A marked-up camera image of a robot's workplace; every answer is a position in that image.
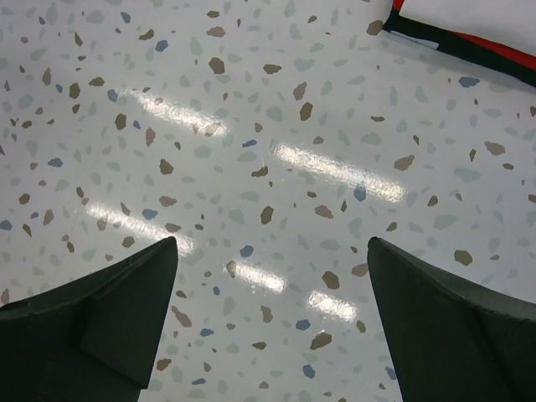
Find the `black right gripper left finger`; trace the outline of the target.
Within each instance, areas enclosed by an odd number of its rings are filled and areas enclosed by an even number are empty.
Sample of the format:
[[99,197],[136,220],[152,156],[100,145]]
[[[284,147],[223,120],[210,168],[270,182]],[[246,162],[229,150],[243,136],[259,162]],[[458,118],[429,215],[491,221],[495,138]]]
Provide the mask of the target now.
[[147,389],[178,268],[167,237],[1,308],[3,401],[136,401]]

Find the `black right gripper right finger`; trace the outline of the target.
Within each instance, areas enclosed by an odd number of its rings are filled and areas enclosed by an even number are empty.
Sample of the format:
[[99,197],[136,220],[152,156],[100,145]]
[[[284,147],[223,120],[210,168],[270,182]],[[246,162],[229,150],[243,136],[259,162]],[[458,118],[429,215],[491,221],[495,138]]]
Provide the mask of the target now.
[[368,270],[405,401],[533,401],[535,305],[378,237]]

